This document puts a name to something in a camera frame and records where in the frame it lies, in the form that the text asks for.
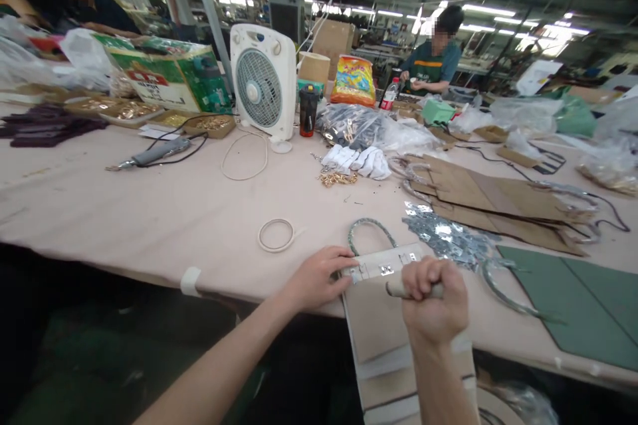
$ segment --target plastic bottle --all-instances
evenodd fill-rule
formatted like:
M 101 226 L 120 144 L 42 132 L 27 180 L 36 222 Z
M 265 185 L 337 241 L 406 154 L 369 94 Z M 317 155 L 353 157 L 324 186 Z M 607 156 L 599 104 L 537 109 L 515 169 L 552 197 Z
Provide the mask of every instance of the plastic bottle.
M 392 103 L 397 98 L 399 94 L 399 79 L 393 78 L 392 84 L 387 87 L 385 90 L 385 95 L 383 96 L 383 100 L 379 105 L 380 110 L 390 111 L 392 109 Z

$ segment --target fan grille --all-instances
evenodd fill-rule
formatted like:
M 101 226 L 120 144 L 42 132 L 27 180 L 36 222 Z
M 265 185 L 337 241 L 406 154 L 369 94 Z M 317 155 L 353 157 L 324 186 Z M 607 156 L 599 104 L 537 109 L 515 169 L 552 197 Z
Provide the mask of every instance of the fan grille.
M 248 97 L 251 83 L 259 90 L 259 101 Z M 261 51 L 249 48 L 237 60 L 237 89 L 246 113 L 259 126 L 274 126 L 281 116 L 281 85 L 274 66 Z

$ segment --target box fan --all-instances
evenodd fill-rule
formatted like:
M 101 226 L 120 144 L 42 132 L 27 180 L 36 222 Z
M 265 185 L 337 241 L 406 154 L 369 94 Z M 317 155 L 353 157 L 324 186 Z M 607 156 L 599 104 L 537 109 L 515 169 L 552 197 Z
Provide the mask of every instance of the box fan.
M 296 95 L 292 40 L 258 25 L 233 25 L 231 68 L 241 124 L 268 133 L 273 151 L 290 151 Z

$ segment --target green leather sheet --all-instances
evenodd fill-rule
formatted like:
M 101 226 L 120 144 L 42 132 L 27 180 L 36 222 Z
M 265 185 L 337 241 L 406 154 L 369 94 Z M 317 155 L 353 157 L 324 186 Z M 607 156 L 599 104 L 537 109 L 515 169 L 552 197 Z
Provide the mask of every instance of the green leather sheet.
M 589 262 L 499 246 L 504 258 L 529 272 L 514 272 L 542 312 L 559 349 L 638 371 L 638 274 Z

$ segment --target beige table cover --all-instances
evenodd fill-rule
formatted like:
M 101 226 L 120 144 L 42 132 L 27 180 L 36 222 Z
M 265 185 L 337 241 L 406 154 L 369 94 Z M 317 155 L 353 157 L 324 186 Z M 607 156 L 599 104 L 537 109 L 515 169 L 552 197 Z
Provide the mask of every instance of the beige table cover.
M 2 114 L 20 111 L 24 109 L 0 106 Z M 306 139 L 295 130 L 292 151 L 287 155 L 269 151 L 263 173 L 248 181 L 225 178 L 220 170 L 222 158 L 242 134 L 236 129 L 225 139 L 209 140 L 182 163 L 118 173 L 104 167 L 143 151 L 150 140 L 116 126 L 51 149 L 11 148 L 9 140 L 0 140 L 0 240 L 165 286 L 179 287 L 184 272 L 196 267 L 201 270 L 200 292 L 251 301 L 279 290 L 299 264 L 323 245 L 347 246 L 350 225 L 359 218 L 381 221 L 399 244 L 415 241 L 401 217 L 405 216 L 404 201 L 418 201 L 401 189 L 396 176 L 380 182 L 360 178 L 355 185 L 330 189 L 316 179 L 320 166 L 310 153 L 326 152 L 317 135 Z M 603 190 L 576 173 L 577 150 L 544 147 L 568 158 L 567 165 L 548 177 L 551 181 L 604 195 L 625 222 L 638 229 L 636 201 Z M 489 157 L 498 158 L 493 146 L 482 148 Z M 250 175 L 263 164 L 264 153 L 260 138 L 242 139 L 229 154 L 227 170 L 234 176 Z M 489 163 L 472 151 L 457 148 L 448 157 L 481 173 L 518 178 L 507 166 Z M 527 171 L 533 178 L 542 178 Z M 613 220 L 607 205 L 601 209 L 599 217 Z M 257 243 L 259 228 L 274 218 L 289 220 L 301 232 L 280 254 L 269 254 Z M 591 256 L 588 260 L 638 272 L 635 234 L 606 225 L 602 231 L 600 244 L 584 246 Z M 284 234 L 285 230 L 275 229 L 266 238 L 277 246 Z M 355 241 L 361 254 L 389 247 L 374 227 L 359 228 Z M 501 244 L 534 249 L 509 238 Z M 469 331 L 476 348 L 581 380 L 638 384 L 638 373 L 561 352 L 539 320 L 503 306 L 477 275 L 463 274 L 470 296 Z M 529 303 L 512 274 L 499 271 L 496 277 L 510 297 Z M 341 301 L 323 312 L 344 316 Z

